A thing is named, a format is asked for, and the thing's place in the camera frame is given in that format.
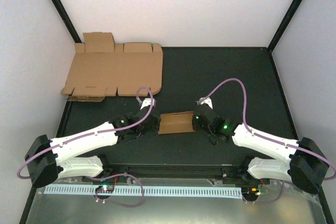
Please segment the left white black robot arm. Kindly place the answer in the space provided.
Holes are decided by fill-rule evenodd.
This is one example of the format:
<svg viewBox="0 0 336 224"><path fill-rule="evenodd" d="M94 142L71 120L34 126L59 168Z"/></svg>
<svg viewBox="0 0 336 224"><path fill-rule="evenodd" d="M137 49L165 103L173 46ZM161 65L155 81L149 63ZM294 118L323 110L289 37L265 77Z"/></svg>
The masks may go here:
<svg viewBox="0 0 336 224"><path fill-rule="evenodd" d="M147 132L158 132L160 114L143 108L137 113L117 116L93 129L51 138L38 136L25 155L28 178L34 188L45 187L66 177L96 177L108 181L113 174L100 154L84 157L99 148L134 141Z"/></svg>

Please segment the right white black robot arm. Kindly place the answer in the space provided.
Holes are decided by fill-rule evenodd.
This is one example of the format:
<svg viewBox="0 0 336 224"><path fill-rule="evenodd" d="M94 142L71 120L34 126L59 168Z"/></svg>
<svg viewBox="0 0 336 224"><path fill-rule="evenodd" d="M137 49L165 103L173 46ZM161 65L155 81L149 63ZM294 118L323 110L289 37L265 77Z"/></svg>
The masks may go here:
<svg viewBox="0 0 336 224"><path fill-rule="evenodd" d="M291 140L277 137L245 126L230 119L222 119L213 108L203 103L193 112L195 131L204 130L210 139L231 140L236 146L264 154L267 159L254 157L238 171L239 179L250 184L255 179L277 179L293 183L299 189L317 194L329 165L325 155L310 138Z"/></svg>

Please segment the brown cardboard box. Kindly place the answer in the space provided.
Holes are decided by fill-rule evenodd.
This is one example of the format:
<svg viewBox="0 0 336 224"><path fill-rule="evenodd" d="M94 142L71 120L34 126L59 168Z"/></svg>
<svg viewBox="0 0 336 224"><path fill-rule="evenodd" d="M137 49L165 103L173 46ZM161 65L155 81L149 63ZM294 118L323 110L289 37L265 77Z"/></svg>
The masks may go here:
<svg viewBox="0 0 336 224"><path fill-rule="evenodd" d="M192 111L161 114L160 118L159 135L195 132Z"/></svg>

